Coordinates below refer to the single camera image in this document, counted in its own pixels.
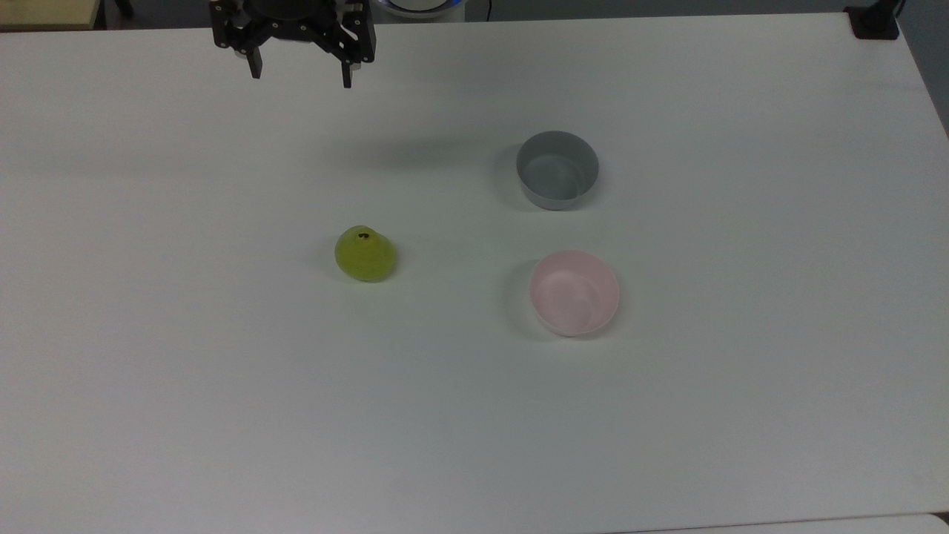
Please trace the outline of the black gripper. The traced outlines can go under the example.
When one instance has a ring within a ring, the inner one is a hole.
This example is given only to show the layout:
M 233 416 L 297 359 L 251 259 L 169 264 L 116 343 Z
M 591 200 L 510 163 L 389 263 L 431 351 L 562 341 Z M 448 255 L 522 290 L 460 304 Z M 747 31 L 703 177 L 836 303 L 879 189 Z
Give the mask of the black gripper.
M 352 88 L 355 70 L 375 61 L 376 36 L 369 4 L 336 1 L 211 2 L 214 44 L 233 50 L 248 63 L 251 77 L 259 80 L 263 60 L 259 47 L 265 33 L 278 27 L 299 30 L 306 26 L 319 33 L 324 51 L 341 64 L 343 87 Z

